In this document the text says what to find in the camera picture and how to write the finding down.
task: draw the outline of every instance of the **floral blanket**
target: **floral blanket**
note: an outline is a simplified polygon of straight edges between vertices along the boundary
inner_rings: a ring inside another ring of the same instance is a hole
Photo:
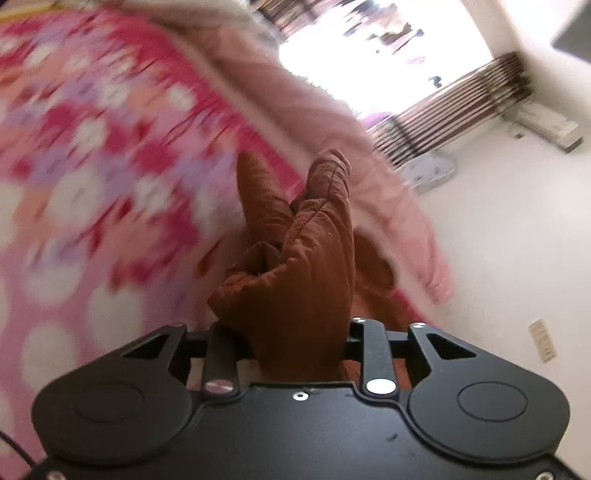
[[[0,25],[0,428],[34,456],[46,383],[160,325],[212,321],[243,237],[240,150],[300,187],[147,20]],[[0,443],[0,475],[24,472]]]

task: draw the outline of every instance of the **power outlet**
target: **power outlet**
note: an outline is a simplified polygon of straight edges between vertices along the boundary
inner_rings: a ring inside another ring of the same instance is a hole
[[[550,338],[550,332],[543,319],[536,320],[530,325],[530,334],[534,339],[540,358],[544,363],[552,360],[556,356],[556,350]]]

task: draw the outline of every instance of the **brown striped curtain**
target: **brown striped curtain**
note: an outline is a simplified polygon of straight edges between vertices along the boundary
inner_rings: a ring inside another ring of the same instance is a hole
[[[531,95],[517,53],[507,53],[369,130],[395,168],[500,115]]]

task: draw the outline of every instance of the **pink fabric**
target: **pink fabric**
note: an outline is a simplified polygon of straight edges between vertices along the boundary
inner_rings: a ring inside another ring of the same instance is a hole
[[[163,324],[213,320],[205,301],[244,238],[241,150],[303,185],[147,20],[0,25],[0,427],[36,458],[46,383]],[[25,470],[0,442],[0,475]]]
[[[353,206],[384,233],[389,245],[383,247],[404,257],[435,302],[451,297],[449,266],[429,219],[400,176],[373,152],[371,139],[344,103],[291,75],[247,34],[219,27],[191,30],[186,36],[311,158],[333,148],[341,150],[352,167]]]

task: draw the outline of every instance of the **brown cloth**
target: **brown cloth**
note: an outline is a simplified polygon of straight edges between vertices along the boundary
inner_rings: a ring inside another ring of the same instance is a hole
[[[209,305],[266,380],[335,380],[355,288],[349,163],[335,150],[317,158],[294,211],[263,160],[242,153],[236,171],[253,246]]]

